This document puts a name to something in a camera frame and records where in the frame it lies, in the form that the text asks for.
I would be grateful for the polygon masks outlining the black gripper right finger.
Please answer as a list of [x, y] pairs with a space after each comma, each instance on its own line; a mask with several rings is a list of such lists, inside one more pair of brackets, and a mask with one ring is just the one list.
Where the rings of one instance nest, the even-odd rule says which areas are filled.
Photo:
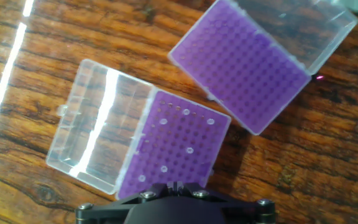
[[258, 199], [246, 202], [203, 188], [198, 183], [176, 183], [179, 213], [185, 223], [254, 223], [275, 224], [275, 202]]

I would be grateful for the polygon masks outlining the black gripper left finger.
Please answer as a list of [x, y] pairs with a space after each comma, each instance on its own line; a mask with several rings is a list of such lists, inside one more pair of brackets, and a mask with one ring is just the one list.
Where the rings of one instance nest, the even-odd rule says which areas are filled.
[[133, 194], [108, 205], [83, 203], [75, 209], [76, 224], [124, 223], [136, 205], [174, 195], [176, 182], [153, 184], [149, 189]]

